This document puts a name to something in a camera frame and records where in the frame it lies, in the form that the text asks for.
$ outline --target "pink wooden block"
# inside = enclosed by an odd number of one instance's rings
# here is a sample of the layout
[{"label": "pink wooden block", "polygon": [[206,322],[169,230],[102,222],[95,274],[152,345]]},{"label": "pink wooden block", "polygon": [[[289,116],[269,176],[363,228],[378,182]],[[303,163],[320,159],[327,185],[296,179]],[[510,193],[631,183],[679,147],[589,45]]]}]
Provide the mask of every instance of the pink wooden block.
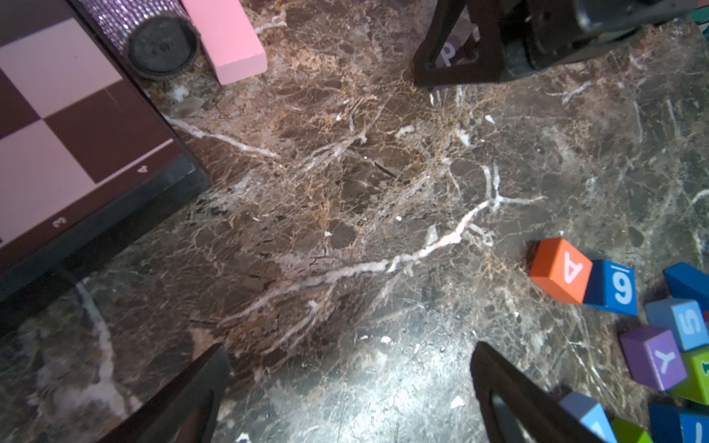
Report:
[{"label": "pink wooden block", "polygon": [[182,0],[221,84],[265,72],[266,51],[239,0]]}]

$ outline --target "dark brown chessboard square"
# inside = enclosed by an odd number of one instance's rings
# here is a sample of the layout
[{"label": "dark brown chessboard square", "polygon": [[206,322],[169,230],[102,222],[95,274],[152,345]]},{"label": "dark brown chessboard square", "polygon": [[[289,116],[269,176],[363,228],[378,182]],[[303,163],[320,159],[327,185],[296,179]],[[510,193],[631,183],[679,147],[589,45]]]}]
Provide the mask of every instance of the dark brown chessboard square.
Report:
[{"label": "dark brown chessboard square", "polygon": [[45,121],[96,183],[172,138],[125,80]]},{"label": "dark brown chessboard square", "polygon": [[2,70],[0,70],[0,97],[3,100],[0,106],[0,138],[39,120],[35,110]]},{"label": "dark brown chessboard square", "polygon": [[1,0],[0,46],[71,17],[65,0]]}]

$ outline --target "wooden alphabet block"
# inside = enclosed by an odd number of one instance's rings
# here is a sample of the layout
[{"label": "wooden alphabet block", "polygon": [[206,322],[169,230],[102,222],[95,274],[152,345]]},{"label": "wooden alphabet block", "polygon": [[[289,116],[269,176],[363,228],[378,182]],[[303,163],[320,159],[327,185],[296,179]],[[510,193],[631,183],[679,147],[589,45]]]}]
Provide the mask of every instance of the wooden alphabet block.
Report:
[{"label": "wooden alphabet block", "polygon": [[584,305],[637,317],[635,271],[606,260],[594,260]]},{"label": "wooden alphabet block", "polygon": [[678,406],[650,405],[650,429],[655,443],[704,443],[709,417]]},{"label": "wooden alphabet block", "polygon": [[645,305],[650,325],[666,327],[681,351],[709,344],[709,333],[699,303],[688,298],[666,298]]},{"label": "wooden alphabet block", "polygon": [[672,388],[670,394],[709,405],[709,346],[682,352],[681,357],[689,377]]},{"label": "wooden alphabet block", "polygon": [[640,326],[620,336],[630,376],[636,382],[667,391],[687,379],[687,370],[672,331]]},{"label": "wooden alphabet block", "polygon": [[618,443],[652,443],[647,431],[635,423],[616,417],[610,421]]},{"label": "wooden alphabet block", "polygon": [[530,278],[562,303],[580,305],[584,301],[591,260],[563,238],[543,240],[537,251]]},{"label": "wooden alphabet block", "polygon": [[664,271],[672,296],[697,300],[702,311],[709,311],[709,275],[687,263],[680,263]]},{"label": "wooden alphabet block", "polygon": [[608,417],[603,412],[601,404],[578,392],[572,392],[559,404],[592,433],[598,435],[604,442],[618,443]]}]

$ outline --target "blue block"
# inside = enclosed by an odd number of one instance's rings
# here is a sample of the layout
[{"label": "blue block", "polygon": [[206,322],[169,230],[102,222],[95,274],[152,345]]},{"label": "blue block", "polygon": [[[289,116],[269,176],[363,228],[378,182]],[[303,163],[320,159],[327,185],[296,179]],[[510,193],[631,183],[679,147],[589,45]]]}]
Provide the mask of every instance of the blue block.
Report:
[{"label": "blue block", "polygon": [[559,404],[592,433],[598,435],[604,442],[618,443],[608,417],[603,412],[601,404],[578,392],[572,392]]},{"label": "blue block", "polygon": [[606,260],[594,260],[584,305],[637,317],[635,271]]},{"label": "blue block", "polygon": [[709,333],[699,303],[687,298],[666,298],[645,305],[650,325],[672,331],[682,352],[709,344]]},{"label": "blue block", "polygon": [[664,273],[673,297],[697,300],[702,311],[709,311],[709,275],[687,263],[676,264]]},{"label": "blue block", "polygon": [[709,417],[677,406],[650,405],[654,443],[709,442]]}]

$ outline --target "brown marble countertop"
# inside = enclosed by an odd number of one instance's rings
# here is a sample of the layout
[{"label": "brown marble countertop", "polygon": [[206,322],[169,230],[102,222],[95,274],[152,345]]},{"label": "brown marble countertop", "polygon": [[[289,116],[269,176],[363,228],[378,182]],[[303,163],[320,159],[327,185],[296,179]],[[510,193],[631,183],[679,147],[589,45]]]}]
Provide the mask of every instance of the brown marble countertop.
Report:
[{"label": "brown marble countertop", "polygon": [[0,441],[93,442],[214,342],[216,443],[486,441],[478,340],[647,426],[616,338],[642,309],[554,302],[527,251],[633,267],[641,304],[662,269],[709,269],[706,41],[675,21],[429,94],[408,67],[434,4],[246,0],[268,72],[219,86],[200,57],[145,84],[213,187],[0,340]]}]

